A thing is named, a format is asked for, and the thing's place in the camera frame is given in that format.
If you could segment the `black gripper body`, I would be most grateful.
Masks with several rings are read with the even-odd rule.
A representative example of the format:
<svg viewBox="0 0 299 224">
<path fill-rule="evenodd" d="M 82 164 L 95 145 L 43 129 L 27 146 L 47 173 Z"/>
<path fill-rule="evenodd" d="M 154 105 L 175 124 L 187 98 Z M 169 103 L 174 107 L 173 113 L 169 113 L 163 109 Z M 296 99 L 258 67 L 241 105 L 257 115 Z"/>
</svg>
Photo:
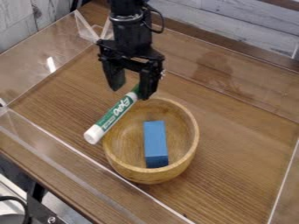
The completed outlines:
<svg viewBox="0 0 299 224">
<path fill-rule="evenodd" d="M 162 33 L 165 29 L 154 28 L 151 18 L 109 20 L 113 23 L 115 39 L 98 41 L 101 62 L 107 58 L 118 60 L 125 70 L 141 73 L 146 68 L 158 67 L 163 73 L 165 56 L 153 48 L 153 42 L 154 34 Z"/>
</svg>

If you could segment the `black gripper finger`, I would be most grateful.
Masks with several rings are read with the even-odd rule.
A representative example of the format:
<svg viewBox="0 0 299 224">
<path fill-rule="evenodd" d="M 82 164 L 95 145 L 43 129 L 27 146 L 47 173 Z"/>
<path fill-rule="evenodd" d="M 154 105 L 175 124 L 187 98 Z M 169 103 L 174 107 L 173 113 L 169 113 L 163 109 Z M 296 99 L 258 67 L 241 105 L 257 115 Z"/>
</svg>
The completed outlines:
<svg viewBox="0 0 299 224">
<path fill-rule="evenodd" d="M 102 60 L 103 70 L 107 77 L 107 84 L 114 91 L 118 91 L 126 84 L 126 70 L 118 60 L 105 58 Z"/>
<path fill-rule="evenodd" d="M 162 79 L 162 70 L 158 67 L 150 67 L 139 73 L 139 98 L 149 100 L 157 92 L 159 80 Z"/>
</svg>

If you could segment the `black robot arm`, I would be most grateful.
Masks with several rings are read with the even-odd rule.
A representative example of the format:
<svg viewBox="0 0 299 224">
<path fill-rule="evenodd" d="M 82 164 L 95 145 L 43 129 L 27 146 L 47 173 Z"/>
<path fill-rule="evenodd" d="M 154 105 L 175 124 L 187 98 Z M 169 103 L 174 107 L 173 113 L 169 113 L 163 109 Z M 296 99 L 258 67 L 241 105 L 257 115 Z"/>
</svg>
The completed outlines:
<svg viewBox="0 0 299 224">
<path fill-rule="evenodd" d="M 126 70 L 139 73 L 138 97 L 149 100 L 155 93 L 165 71 L 165 56 L 153 48 L 153 13 L 161 14 L 147 0 L 109 0 L 114 39 L 101 39 L 99 61 L 107 84 L 118 91 L 126 84 Z"/>
</svg>

